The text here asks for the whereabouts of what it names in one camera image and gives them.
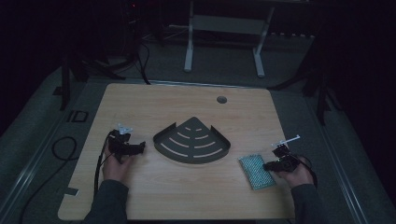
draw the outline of black sleeve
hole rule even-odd
[[[324,211],[314,185],[304,184],[291,189],[294,200],[296,224],[328,224],[329,220]]]
[[[127,223],[125,204],[128,190],[129,189],[119,181],[103,181],[97,194],[93,198],[91,211],[85,216],[82,223]]]

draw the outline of hand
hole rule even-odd
[[[131,167],[134,157],[130,156],[120,163],[114,155],[111,155],[108,150],[108,144],[105,148],[106,160],[103,166],[103,178],[104,180],[112,179],[123,183],[129,168]]]
[[[305,158],[299,158],[302,162],[305,162]],[[308,169],[302,164],[299,164],[293,172],[276,172],[276,174],[284,178],[291,188],[297,187],[302,184],[314,184],[314,178],[309,173]]]

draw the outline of table leg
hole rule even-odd
[[[270,8],[270,11],[267,16],[267,20],[265,21],[264,25],[262,26],[262,33],[260,35],[260,42],[259,45],[253,49],[253,57],[254,57],[254,63],[256,64],[256,70],[257,70],[257,76],[258,77],[264,77],[264,69],[262,67],[262,56],[260,53],[262,52],[262,45],[264,44],[265,37],[267,36],[268,33],[268,28],[270,26],[270,22],[272,19],[272,16],[274,14],[274,7]]]
[[[193,1],[190,1],[190,19],[189,19],[189,44],[187,46],[186,61],[184,62],[184,71],[190,72],[192,68],[192,54],[193,54],[193,44],[192,44],[192,21],[193,21]]]

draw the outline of wire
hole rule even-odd
[[[112,156],[112,155],[114,155],[114,153],[111,153],[110,155],[108,155],[108,156],[105,158],[105,160],[102,161],[102,163],[101,163],[100,165],[103,165],[103,164],[105,163],[105,161],[107,161],[107,159],[108,159],[110,156]]]
[[[298,156],[293,154],[289,154],[289,155],[292,156],[294,159],[296,159],[300,164],[302,164],[308,170],[309,174],[312,175],[315,187],[318,188],[318,177],[317,174],[312,170],[312,162],[307,157],[302,155],[298,155]],[[301,161],[298,157],[303,157],[304,159],[306,159],[309,162],[309,165]]]
[[[175,37],[175,36],[178,36],[178,35],[183,35],[183,34],[187,33],[187,31],[189,31],[189,29],[184,29],[184,30],[179,31],[179,32],[168,32],[171,35],[165,36],[163,38],[163,40],[171,39],[172,37]],[[149,39],[149,37],[151,37],[151,36],[152,36],[152,34],[148,34],[148,35],[143,36],[142,39],[144,41],[148,41],[148,42],[157,41],[157,40]]]
[[[131,68],[132,66],[134,66],[134,64],[135,64],[135,59],[134,59],[134,57],[133,57],[133,56],[126,56],[124,62],[122,62],[122,63],[116,63],[116,64],[111,64],[111,65],[109,65],[109,66],[105,66],[105,68],[107,68],[107,69],[109,69],[109,70],[111,70],[111,71],[116,72],[117,74],[119,74],[119,73],[121,73],[121,72],[123,72],[123,71],[125,71],[125,70],[127,70],[127,69],[129,69],[129,68]]]
[[[140,58],[139,53],[137,53],[137,60],[139,61],[139,65],[140,65],[140,70],[139,68],[136,67],[137,71],[140,72],[140,74],[142,75],[143,80],[145,80],[146,84],[151,85],[151,83],[149,82],[147,76],[146,76],[146,66],[148,64],[149,61],[149,47],[147,47],[145,44],[141,43],[141,45],[143,47],[145,47],[145,49],[148,51],[148,56],[145,60],[145,62],[142,64],[142,60]]]
[[[73,144],[74,144],[73,150],[72,150],[72,152],[69,154],[69,156],[68,156],[67,158],[62,158],[62,157],[60,157],[60,156],[56,153],[56,151],[55,151],[55,146],[56,146],[60,141],[62,141],[62,140],[64,140],[64,139],[70,139],[70,140],[73,141]],[[66,166],[66,164],[67,164],[68,162],[78,160],[78,158],[79,158],[79,157],[72,158],[73,155],[75,154],[76,150],[77,150],[77,141],[76,141],[76,139],[74,139],[73,137],[70,137],[70,136],[62,137],[62,138],[56,140],[56,141],[52,144],[51,150],[52,150],[53,156],[54,156],[56,159],[58,159],[58,160],[64,161],[64,163],[63,163],[63,164],[62,164],[62,165],[61,165],[61,166],[60,166],[60,167],[59,167],[59,168],[58,168],[58,169],[46,180],[46,181],[44,181],[44,183],[43,183],[43,184],[42,184],[31,196],[30,196],[30,198],[27,200],[26,204],[24,205],[24,207],[22,208],[22,211],[21,211],[20,221],[19,221],[20,224],[23,223],[23,216],[24,216],[24,213],[26,212],[27,207],[29,206],[29,204],[30,204],[30,202],[33,200],[33,198],[37,195],[37,193],[38,193],[40,190],[42,190],[42,189],[44,188],[44,186],[45,186],[48,182],[50,182],[50,180],[51,180],[55,175],[57,175],[57,174]]]
[[[93,181],[93,197],[96,195],[96,193],[98,192],[98,189],[99,189],[99,173],[100,173],[100,167],[102,166],[102,158],[103,158],[103,154],[105,153],[105,148],[106,148],[106,145],[107,145],[107,140],[108,140],[108,137],[111,135],[111,132],[110,133],[108,133],[107,134],[107,136],[106,136],[106,139],[105,139],[105,142],[103,143],[103,146],[102,146],[102,151],[101,151],[101,153],[100,153],[100,155],[99,155],[99,157],[98,157],[98,162],[96,163],[96,170],[95,170],[95,178],[94,178],[94,181]]]

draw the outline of table surface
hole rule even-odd
[[[227,98],[226,104],[217,101]],[[228,155],[205,164],[166,158],[153,136],[169,125],[196,117],[215,127],[230,142]],[[127,183],[128,219],[261,219],[294,217],[290,189],[273,175],[276,185],[253,190],[238,158],[275,156],[271,144],[285,140],[269,91],[248,88],[110,84],[98,108],[59,218],[81,220],[91,209],[93,177],[106,135],[118,123],[134,130],[130,144],[146,141],[136,156]]]

